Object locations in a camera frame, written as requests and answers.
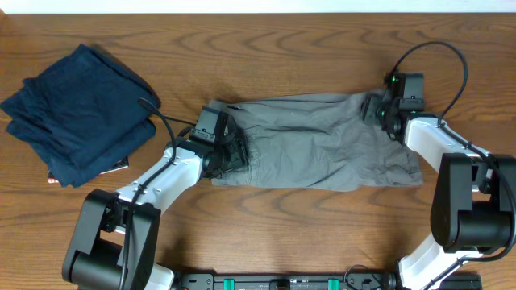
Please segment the grey shorts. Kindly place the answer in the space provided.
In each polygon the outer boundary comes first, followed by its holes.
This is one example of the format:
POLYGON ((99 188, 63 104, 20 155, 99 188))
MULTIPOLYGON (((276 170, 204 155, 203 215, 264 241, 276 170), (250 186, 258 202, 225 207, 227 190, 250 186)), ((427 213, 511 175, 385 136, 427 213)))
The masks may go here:
POLYGON ((249 164, 214 185, 311 188, 423 183, 418 157, 360 119, 365 93, 315 93, 209 106, 232 115, 245 134, 249 164))

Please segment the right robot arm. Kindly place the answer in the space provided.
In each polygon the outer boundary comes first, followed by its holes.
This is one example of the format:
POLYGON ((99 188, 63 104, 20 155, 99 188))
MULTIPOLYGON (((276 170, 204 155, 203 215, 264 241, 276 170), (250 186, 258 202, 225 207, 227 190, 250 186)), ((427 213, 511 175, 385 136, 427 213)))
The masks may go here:
POLYGON ((360 117, 419 154, 438 178, 431 233, 383 276, 383 289, 437 289, 468 262, 491 262, 515 244, 515 158, 495 155, 425 110, 421 73, 388 74, 368 93, 360 117))

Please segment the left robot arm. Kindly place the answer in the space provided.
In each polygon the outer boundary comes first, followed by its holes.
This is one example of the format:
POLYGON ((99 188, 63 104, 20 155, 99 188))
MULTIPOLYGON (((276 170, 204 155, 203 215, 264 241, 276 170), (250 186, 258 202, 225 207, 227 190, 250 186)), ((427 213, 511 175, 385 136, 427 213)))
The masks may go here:
POLYGON ((114 192, 95 189, 81 207, 62 266, 80 289, 170 289, 173 270, 155 262, 162 214, 187 189, 248 165, 235 119, 205 107, 193 127, 171 138, 142 176, 114 192))

